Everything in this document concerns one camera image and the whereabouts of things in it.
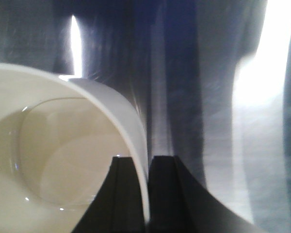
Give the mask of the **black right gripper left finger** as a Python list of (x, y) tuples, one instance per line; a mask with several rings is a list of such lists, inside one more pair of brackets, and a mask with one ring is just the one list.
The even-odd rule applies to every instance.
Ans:
[(142, 196), (130, 157), (113, 157), (107, 177), (74, 233), (144, 233)]

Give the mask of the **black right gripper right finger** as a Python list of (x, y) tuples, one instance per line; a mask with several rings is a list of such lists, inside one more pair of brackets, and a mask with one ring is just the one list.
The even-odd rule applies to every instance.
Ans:
[(260, 233), (211, 195), (177, 156), (155, 156), (148, 192), (152, 233)]

